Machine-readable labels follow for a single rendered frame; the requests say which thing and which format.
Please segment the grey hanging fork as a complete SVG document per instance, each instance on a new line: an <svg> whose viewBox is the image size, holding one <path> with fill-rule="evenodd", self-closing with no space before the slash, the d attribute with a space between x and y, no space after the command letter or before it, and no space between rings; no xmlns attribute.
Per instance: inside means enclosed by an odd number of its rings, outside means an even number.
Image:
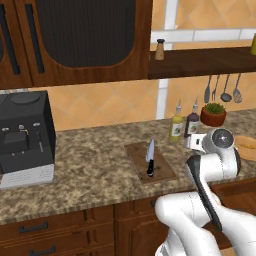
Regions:
<svg viewBox="0 0 256 256"><path fill-rule="evenodd" d="M215 84L214 90L212 91L212 102L215 102L215 100L216 100L216 92L217 92L219 79L220 79L220 74L217 75L216 84Z"/></svg>

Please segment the yellow bottle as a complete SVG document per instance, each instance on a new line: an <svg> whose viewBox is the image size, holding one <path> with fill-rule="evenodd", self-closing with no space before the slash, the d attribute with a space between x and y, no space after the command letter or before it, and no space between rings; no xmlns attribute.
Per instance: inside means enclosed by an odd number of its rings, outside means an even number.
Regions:
<svg viewBox="0 0 256 256"><path fill-rule="evenodd" d="M254 34L254 37L253 37L253 40L252 40L250 54L251 55L256 55L256 33Z"/></svg>

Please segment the yellow-green oil bottle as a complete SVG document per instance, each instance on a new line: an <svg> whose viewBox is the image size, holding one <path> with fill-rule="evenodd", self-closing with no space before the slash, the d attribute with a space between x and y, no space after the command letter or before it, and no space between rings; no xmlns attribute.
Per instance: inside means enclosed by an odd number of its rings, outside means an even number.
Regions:
<svg viewBox="0 0 256 256"><path fill-rule="evenodd" d="M182 127L183 127L183 118L181 116L181 102L178 102L176 106L175 115L171 118L170 123L170 132L169 132L169 141L177 142L180 139Z"/></svg>

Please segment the grey hanging spatula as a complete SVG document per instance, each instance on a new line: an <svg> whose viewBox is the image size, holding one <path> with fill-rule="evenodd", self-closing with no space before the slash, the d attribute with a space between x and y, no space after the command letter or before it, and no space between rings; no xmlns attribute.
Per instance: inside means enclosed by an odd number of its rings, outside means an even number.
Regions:
<svg viewBox="0 0 256 256"><path fill-rule="evenodd" d="M209 75L208 83L204 92L204 103L209 103L210 100L210 83L211 83L212 75Z"/></svg>

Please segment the brown wooden cupboard door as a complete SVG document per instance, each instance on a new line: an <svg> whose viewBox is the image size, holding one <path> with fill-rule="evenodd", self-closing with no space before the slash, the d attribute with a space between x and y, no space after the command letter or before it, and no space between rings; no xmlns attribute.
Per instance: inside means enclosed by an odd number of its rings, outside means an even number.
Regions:
<svg viewBox="0 0 256 256"><path fill-rule="evenodd" d="M115 205L116 256L155 256L168 234L167 226L156 217L156 199L150 197Z"/></svg>

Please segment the black coffee machine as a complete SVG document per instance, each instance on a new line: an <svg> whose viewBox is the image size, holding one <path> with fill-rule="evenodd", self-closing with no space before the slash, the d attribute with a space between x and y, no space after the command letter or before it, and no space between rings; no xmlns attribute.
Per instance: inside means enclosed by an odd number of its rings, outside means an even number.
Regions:
<svg viewBox="0 0 256 256"><path fill-rule="evenodd" d="M0 189L52 182L55 147L46 91L0 95Z"/></svg>

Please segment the black handled kitchen knife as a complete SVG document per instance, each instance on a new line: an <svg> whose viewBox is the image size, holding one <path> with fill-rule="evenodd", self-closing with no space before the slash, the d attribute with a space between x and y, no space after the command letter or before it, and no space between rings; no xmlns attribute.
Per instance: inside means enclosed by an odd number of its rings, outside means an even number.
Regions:
<svg viewBox="0 0 256 256"><path fill-rule="evenodd" d="M152 177L154 175L154 139L151 139L146 153L146 162L148 163L147 175Z"/></svg>

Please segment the grey hanging slotted turner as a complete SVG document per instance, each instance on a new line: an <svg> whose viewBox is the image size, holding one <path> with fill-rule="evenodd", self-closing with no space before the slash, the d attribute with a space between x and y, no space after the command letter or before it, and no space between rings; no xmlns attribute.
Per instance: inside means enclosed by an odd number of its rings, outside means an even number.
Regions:
<svg viewBox="0 0 256 256"><path fill-rule="evenodd" d="M237 85L239 84L240 77L241 77L241 74L238 74L238 78L237 78L237 81L236 81ZM237 85L235 86L235 89L233 90L233 99L234 99L235 103L241 103L242 102L242 96L241 96L240 91L238 90Z"/></svg>

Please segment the tan wooden plate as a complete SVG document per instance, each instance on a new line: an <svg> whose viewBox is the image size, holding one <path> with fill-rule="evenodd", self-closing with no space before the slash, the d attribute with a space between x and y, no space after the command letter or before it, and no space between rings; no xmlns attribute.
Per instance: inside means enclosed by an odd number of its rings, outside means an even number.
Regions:
<svg viewBox="0 0 256 256"><path fill-rule="evenodd" d="M256 139L248 136L235 136L235 148L240 157L245 160L256 161Z"/></svg>

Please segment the wooden pepper shaker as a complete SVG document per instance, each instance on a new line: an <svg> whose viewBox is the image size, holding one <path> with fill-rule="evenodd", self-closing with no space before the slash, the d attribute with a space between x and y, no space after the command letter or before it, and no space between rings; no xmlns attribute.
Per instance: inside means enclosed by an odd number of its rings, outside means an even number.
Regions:
<svg viewBox="0 0 256 256"><path fill-rule="evenodd" d="M155 59L161 61L164 59L164 39L157 40L157 48L155 51Z"/></svg>

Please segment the grey hanging ladle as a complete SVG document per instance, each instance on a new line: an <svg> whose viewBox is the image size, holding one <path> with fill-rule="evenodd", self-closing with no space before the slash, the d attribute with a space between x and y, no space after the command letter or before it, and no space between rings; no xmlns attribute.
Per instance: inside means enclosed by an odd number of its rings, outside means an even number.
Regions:
<svg viewBox="0 0 256 256"><path fill-rule="evenodd" d="M227 75L225 86L224 86L225 89L227 88L229 77L230 77L230 75ZM232 100L232 96L230 94L228 94L225 89L223 90L220 98L223 102L230 102Z"/></svg>

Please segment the potted green plant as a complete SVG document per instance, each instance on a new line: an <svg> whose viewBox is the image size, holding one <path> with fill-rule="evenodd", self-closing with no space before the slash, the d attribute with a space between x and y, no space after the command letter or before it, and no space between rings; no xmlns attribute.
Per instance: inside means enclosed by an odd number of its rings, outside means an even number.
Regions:
<svg viewBox="0 0 256 256"><path fill-rule="evenodd" d="M219 127L225 118L225 107L219 103L208 103L201 109L200 121L207 126Z"/></svg>

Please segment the wide glass-panel cupboard door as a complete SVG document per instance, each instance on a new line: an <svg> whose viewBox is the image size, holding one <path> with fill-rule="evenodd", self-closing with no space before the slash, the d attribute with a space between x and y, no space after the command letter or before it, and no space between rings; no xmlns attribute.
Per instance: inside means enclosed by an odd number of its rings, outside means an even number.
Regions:
<svg viewBox="0 0 256 256"><path fill-rule="evenodd" d="M32 4L45 72L37 69ZM147 77L153 0L15 0L35 87Z"/></svg>

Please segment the brown wooden cutting board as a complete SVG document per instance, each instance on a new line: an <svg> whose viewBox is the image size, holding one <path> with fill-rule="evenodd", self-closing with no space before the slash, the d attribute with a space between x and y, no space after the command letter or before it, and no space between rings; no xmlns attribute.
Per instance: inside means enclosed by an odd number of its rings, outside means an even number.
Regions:
<svg viewBox="0 0 256 256"><path fill-rule="evenodd" d="M143 185L157 183L161 181L173 180L176 174L165 160L158 147L154 149L154 174L152 177L147 175L148 162L146 161L147 153L146 142L138 142L125 145L125 150L129 156L132 166Z"/></svg>

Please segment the dark wooden wall shelf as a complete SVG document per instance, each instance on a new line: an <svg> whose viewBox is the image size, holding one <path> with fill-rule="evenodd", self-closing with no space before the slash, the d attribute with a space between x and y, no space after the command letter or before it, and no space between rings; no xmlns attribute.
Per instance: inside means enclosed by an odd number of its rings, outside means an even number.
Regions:
<svg viewBox="0 0 256 256"><path fill-rule="evenodd" d="M149 79L256 72L249 47L169 50L158 61L150 52Z"/></svg>

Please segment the brown wooden drawer front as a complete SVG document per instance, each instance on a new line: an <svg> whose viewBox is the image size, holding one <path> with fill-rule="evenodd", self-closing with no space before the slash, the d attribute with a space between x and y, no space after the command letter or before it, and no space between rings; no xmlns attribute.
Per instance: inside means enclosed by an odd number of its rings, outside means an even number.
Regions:
<svg viewBox="0 0 256 256"><path fill-rule="evenodd" d="M256 178L214 184L210 188L225 207L256 216Z"/></svg>
<svg viewBox="0 0 256 256"><path fill-rule="evenodd" d="M52 215L22 222L0 225L0 241L6 242L10 239L29 237L30 235L50 234L57 230L73 228L78 226L89 227L105 224L113 220L113 206L102 206L65 214ZM32 227L41 225L48 221L48 228L33 232L19 233L19 227Z"/></svg>
<svg viewBox="0 0 256 256"><path fill-rule="evenodd" d="M0 256L29 256L30 250L48 250L53 245L56 252L44 256L115 256L113 223L2 242Z"/></svg>

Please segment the dark vinegar bottle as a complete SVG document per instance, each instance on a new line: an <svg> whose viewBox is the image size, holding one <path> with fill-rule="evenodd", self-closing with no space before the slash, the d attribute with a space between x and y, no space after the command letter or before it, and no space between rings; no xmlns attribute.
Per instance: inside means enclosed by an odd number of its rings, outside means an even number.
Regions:
<svg viewBox="0 0 256 256"><path fill-rule="evenodd" d="M192 134L195 134L197 131L198 123L199 123L199 115L197 111L198 111L198 101L195 101L192 108L192 112L187 116L187 119L186 119L186 126L185 126L185 132L184 132L185 138L191 136Z"/></svg>

